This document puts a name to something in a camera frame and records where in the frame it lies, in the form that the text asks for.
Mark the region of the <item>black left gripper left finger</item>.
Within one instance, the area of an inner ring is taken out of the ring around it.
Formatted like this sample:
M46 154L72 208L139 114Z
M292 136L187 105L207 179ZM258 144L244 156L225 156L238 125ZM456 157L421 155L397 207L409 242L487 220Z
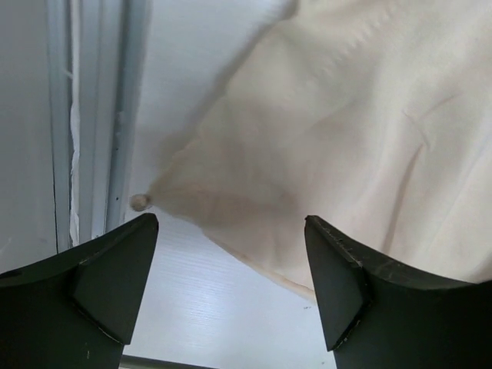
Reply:
M143 214L1 275L3 368L117 368L131 343L158 238Z

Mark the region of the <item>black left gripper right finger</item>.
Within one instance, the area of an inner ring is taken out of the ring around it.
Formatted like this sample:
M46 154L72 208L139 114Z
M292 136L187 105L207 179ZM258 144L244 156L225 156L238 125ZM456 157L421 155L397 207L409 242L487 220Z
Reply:
M491 284L403 264L318 216L304 238L324 340L344 369L489 368Z

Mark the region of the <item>beige trousers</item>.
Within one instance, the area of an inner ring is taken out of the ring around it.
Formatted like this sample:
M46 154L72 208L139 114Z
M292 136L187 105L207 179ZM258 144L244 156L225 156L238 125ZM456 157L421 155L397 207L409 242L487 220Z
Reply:
M131 207L198 226L307 299L304 219L491 277L491 3L300 1Z

